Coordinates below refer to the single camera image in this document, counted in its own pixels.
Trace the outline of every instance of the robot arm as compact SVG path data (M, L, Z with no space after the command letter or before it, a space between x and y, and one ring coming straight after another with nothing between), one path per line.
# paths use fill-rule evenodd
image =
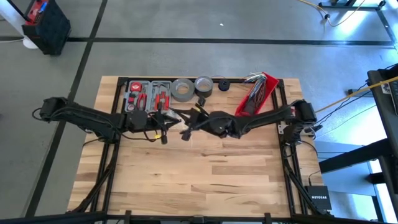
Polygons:
M161 130L167 132L169 128L180 122L160 111L146 113L134 110L128 113L109 114L70 103L66 98L52 97L44 100L39 112L42 121L67 121L77 125L82 130L90 130L99 138L109 143L117 141L126 131L132 133ZM165 134L161 137L162 144L167 143Z
M198 110L172 109L184 119L188 126L188 129L181 132L184 141L188 141L191 132L197 130L206 131L220 138L230 136L240 139L242 135L254 128L286 121L289 125L284 129L284 141L287 144L294 144L300 140L301 130L317 121L311 103L305 100L297 100L291 105L254 116L233 116L223 111L214 111L209 114L200 105L195 106Z

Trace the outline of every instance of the red tool case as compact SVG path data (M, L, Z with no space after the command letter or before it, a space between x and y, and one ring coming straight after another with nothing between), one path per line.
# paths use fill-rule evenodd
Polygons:
M266 102L267 98L269 95L271 95L272 91L275 90L276 86L279 83L279 80L277 78L274 78L268 74L266 74L265 72L263 72L263 74L267 77L267 81L266 81L266 97L264 97L264 101L261 103L261 106L258 107L255 111L254 114L258 114L260 109L262 108L262 106L264 106L264 103ZM249 114L246 114L245 112L242 112L242 110L244 109L244 105L246 105L247 101L248 101L249 95L247 94L244 98L243 101L239 104L238 108L236 108L235 111L235 116L250 116Z

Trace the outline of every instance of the wooden table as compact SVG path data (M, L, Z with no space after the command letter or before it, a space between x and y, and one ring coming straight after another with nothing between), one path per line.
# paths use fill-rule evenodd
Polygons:
M118 77L102 77L95 109L111 112L117 80ZM284 83L288 103L303 98L298 79L285 79ZM232 84L229 91L221 92L215 85L212 96L206 99L205 109L234 114L250 87ZM281 105L279 91L277 97ZM187 103L173 101L172 107L189 109L196 101L197 97ZM269 98L262 111L272 109ZM263 217L269 212L272 217L290 217L275 124L254 129L241 139L220 139L194 131L187 142L178 133L185 128L183 123L174 126L167 133L166 145L160 141L122 138L109 214L123 215L131 210L134 215ZM141 137L141 134L128 135ZM89 134L86 141L95 138ZM313 144L308 137L303 140ZM102 142L84 147L69 210L94 186L102 150ZM317 155L306 144L297 146L297 154L305 185L308 175L319 170ZM321 185L321 175L312 175L311 181L313 185ZM295 209L300 213L298 193L293 184L292 188Z

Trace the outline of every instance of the concrete floor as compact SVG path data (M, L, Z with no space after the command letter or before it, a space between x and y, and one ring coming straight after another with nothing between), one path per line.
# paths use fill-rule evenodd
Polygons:
M23 9L27 2L15 0ZM57 2L71 20L71 36L88 37L101 0ZM383 8L395 32L397 7L391 1ZM342 9L329 11L333 23L346 16ZM390 40L374 11L359 11L336 28L325 26L321 19L312 7L295 0L252 0L250 4L243 0L108 0L97 37ZM17 33L7 22L0 22L0 36L10 35ZM55 129L55 124L36 121L30 113L45 98L68 95L85 46L85 42L68 42L61 56L49 57L20 42L0 44L0 52L7 52L0 60L0 218L25 212ZM363 85L368 70L397 61L393 47L380 46L94 43L75 101L93 106L103 75L243 77L265 71L278 78L299 78L305 99L317 109L342 98L345 90ZM378 116L371 119L377 110L322 136L372 105L372 99L364 98L337 112L319 131L319 139L368 144L383 138ZM65 212L84 138L78 128L65 128L37 215Z

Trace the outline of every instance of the duct tape roll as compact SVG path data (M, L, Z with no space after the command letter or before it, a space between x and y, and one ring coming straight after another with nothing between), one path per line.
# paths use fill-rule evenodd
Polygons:
M209 77L199 77L195 80L195 93L208 98L213 93L213 80Z
M179 88L188 88L186 93L179 93ZM172 93L173 99L177 102L187 102L193 98L193 93L195 91L195 85L193 82L186 78L179 78L172 83L170 87L170 92Z

